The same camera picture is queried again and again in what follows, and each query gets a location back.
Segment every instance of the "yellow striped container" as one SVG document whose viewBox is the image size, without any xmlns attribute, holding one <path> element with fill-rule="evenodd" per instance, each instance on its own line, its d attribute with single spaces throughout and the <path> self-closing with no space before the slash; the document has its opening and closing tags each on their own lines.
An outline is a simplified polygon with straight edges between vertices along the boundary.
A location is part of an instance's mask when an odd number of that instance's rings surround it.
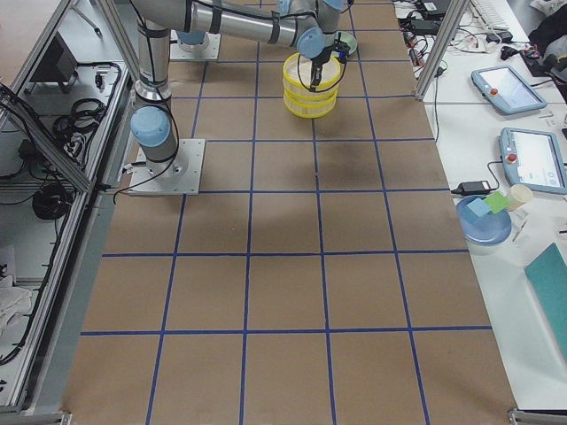
<svg viewBox="0 0 567 425">
<path fill-rule="evenodd" d="M 283 64 L 283 103 L 298 117 L 320 118 L 335 107 L 341 66 L 336 58 L 331 57 L 323 66 L 321 83 L 317 92 L 313 93 L 304 87 L 308 87 L 311 81 L 311 60 L 300 58 L 298 72 L 298 56 L 298 53 L 291 55 Z"/>
</svg>

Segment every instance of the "metal base plate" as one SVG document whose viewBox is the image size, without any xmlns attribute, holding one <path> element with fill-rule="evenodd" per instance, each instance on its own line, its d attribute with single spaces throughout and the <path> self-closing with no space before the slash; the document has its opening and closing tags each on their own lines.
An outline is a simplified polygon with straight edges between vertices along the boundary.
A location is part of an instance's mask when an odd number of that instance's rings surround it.
<svg viewBox="0 0 567 425">
<path fill-rule="evenodd" d="M 202 51 L 188 52 L 182 50 L 176 42 L 171 45 L 171 55 L 169 60 L 172 62 L 202 62 L 207 60 L 218 60 L 219 50 L 221 49 L 221 35 L 207 34 L 209 37 L 209 45 Z M 172 40 L 177 35 L 172 32 Z"/>
<path fill-rule="evenodd" d="M 183 150 L 189 158 L 189 167 L 183 175 L 175 179 L 160 177 L 130 189 L 130 195 L 197 195 L 201 181 L 203 157 L 205 155 L 205 139 L 181 139 L 179 150 Z M 136 161 L 145 161 L 142 149 L 138 151 Z M 130 186 L 134 186 L 151 178 L 145 166 L 134 168 Z"/>
</svg>

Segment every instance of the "teal folder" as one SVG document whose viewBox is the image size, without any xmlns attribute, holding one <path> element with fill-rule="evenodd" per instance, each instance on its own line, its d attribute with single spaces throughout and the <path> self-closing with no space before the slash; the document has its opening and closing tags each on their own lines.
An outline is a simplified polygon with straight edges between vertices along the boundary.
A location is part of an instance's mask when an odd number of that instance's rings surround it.
<svg viewBox="0 0 567 425">
<path fill-rule="evenodd" d="M 557 245 L 549 245 L 525 268 L 525 273 L 567 359 L 567 266 Z"/>
</svg>

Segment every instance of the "blue bowl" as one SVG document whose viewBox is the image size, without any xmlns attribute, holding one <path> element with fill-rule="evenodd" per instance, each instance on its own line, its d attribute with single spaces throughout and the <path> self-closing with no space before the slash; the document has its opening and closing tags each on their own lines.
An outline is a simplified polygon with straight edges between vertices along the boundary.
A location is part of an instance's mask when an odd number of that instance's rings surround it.
<svg viewBox="0 0 567 425">
<path fill-rule="evenodd" d="M 464 217 L 464 208 L 475 199 L 484 199 L 479 195 L 463 198 L 457 204 L 457 214 L 461 222 L 464 237 L 473 243 L 484 246 L 493 246 L 504 242 L 512 232 L 512 220 L 508 211 L 502 210 L 496 214 L 491 212 L 471 223 Z"/>
</svg>

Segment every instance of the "table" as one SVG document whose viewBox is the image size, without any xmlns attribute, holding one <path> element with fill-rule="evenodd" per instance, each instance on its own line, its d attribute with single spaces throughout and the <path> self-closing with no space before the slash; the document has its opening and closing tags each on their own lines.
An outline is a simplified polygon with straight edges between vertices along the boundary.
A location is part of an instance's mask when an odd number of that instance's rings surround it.
<svg viewBox="0 0 567 425">
<path fill-rule="evenodd" d="M 506 20 L 509 25 L 509 32 L 514 36 L 513 40 L 518 42 L 513 44 L 515 49 L 522 49 L 524 47 L 522 42 L 527 42 L 528 37 L 524 29 L 518 22 L 516 16 L 511 11 L 508 3 L 505 0 L 493 0 L 493 8 Z M 462 19 L 462 25 L 471 22 L 471 16 L 466 13 Z M 486 31 L 479 27 L 464 27 L 471 31 L 473 34 L 485 33 Z M 463 31 L 459 31 L 455 39 L 459 40 L 461 37 L 467 35 Z M 484 35 L 478 35 L 479 41 L 485 40 Z M 534 84 L 542 81 L 549 80 L 548 77 L 533 77 L 524 61 L 519 55 L 504 61 L 500 59 L 501 46 L 494 46 L 491 53 L 465 53 L 456 49 L 449 48 L 443 57 L 447 63 L 447 77 L 443 83 L 439 81 L 439 91 L 437 101 L 440 104 L 470 104 L 470 103 L 485 103 L 485 99 L 480 94 L 480 91 L 472 84 L 470 73 L 477 69 L 489 68 L 492 66 L 509 65 L 516 69 L 519 74 L 527 80 L 528 83 Z M 555 84 L 550 82 L 541 85 L 537 91 L 543 98 L 550 104 L 564 104 L 565 100 L 557 90 Z M 435 84 L 432 83 L 429 90 L 425 94 L 424 102 L 433 102 L 435 97 Z"/>
<path fill-rule="evenodd" d="M 426 110 L 434 128 L 433 105 L 426 105 Z M 538 114 L 514 120 L 502 117 L 489 104 L 440 104 L 438 114 L 439 155 L 451 188 L 466 181 L 488 180 L 495 184 L 486 163 L 499 159 L 497 136 L 504 127 L 554 132 L 561 153 L 567 158 L 567 140 L 561 134 L 567 114 L 565 104 L 550 105 Z M 502 167 L 494 170 L 501 191 L 507 193 L 509 185 Z M 533 201 L 511 213 L 515 222 L 520 221 L 520 214 L 528 214 L 527 224 L 516 241 L 512 243 L 510 237 L 494 253 L 471 253 L 471 257 L 517 407 L 564 410 L 567 363 L 555 346 L 524 267 L 552 242 L 567 258 L 567 238 L 558 234 L 558 229 L 567 225 L 567 202 L 559 195 L 534 193 Z"/>
</svg>

